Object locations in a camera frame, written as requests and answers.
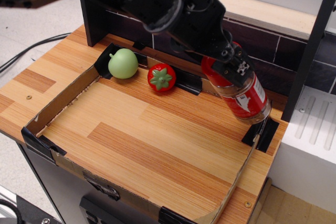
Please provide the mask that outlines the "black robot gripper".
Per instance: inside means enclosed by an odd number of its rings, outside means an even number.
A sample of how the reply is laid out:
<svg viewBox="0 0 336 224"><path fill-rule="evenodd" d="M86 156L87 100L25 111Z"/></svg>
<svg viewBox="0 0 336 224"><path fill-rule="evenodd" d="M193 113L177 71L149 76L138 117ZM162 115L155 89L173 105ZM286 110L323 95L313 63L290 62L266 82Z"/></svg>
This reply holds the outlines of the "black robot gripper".
<svg viewBox="0 0 336 224"><path fill-rule="evenodd" d="M240 45L231 45L222 28L225 7L219 0L170 0L172 6L144 27L152 34L167 33L173 51L215 59L212 69L242 87L254 65Z"/></svg>

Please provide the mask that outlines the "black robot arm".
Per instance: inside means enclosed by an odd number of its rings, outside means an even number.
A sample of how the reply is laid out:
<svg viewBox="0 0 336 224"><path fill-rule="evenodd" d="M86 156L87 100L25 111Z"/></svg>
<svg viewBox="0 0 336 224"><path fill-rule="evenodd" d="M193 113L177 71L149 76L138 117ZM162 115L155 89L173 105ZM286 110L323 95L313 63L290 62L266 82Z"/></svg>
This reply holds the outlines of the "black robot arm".
<svg viewBox="0 0 336 224"><path fill-rule="evenodd" d="M58 0L1 0L3 7L39 8ZM226 9L219 0L98 0L143 23L152 34L167 33L174 51L214 60L211 69L241 87L253 64L222 27Z"/></svg>

